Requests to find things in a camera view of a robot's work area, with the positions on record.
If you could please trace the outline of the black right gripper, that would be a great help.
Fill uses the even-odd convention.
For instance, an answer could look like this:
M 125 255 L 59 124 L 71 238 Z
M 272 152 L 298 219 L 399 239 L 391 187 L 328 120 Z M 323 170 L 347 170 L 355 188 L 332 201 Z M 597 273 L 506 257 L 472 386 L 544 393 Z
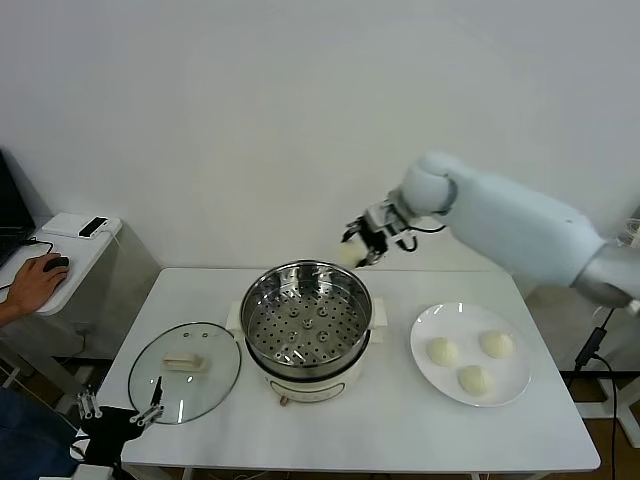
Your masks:
M 363 216 L 357 217 L 346 225 L 342 239 L 350 240 L 356 235 L 363 239 L 366 245 L 366 254 L 361 260 L 362 268 L 379 263 L 385 257 L 391 244 L 407 253 L 415 251 L 414 236 L 403 236 L 389 226 L 374 227 Z

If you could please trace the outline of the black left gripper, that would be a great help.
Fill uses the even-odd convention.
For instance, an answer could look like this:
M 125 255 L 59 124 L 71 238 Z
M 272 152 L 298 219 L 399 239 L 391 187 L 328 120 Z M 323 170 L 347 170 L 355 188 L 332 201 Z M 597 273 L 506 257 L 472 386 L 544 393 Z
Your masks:
M 80 426 L 89 437 L 84 453 L 87 464 L 116 467 L 121 463 L 124 445 L 141 436 L 143 428 L 163 415 L 162 377 L 154 383 L 149 407 L 142 412 L 132 409 L 104 406 L 100 408 L 95 392 L 91 389 L 76 395 Z

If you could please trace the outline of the person's hand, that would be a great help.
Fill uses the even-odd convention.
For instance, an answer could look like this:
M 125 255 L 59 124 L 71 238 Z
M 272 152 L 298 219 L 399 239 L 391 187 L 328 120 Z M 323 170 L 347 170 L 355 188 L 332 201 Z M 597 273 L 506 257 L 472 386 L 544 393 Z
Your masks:
M 29 258 L 24 262 L 1 303 L 2 325 L 33 314 L 49 300 L 68 276 L 69 268 L 65 265 L 45 270 L 47 264 L 60 257 L 59 253 L 49 253 Z

